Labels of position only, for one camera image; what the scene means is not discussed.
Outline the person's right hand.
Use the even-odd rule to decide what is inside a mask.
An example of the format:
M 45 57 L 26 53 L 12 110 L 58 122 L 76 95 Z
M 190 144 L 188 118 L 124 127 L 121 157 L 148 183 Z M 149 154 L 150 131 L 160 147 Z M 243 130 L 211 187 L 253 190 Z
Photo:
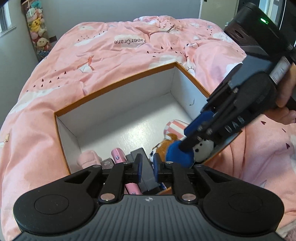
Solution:
M 293 64 L 278 85 L 278 95 L 276 99 L 277 108 L 270 109 L 265 112 L 265 115 L 269 119 L 278 123 L 282 123 L 283 125 L 295 123 L 295 110 L 289 110 L 286 107 L 286 104 L 292 95 L 294 87 L 295 65 Z

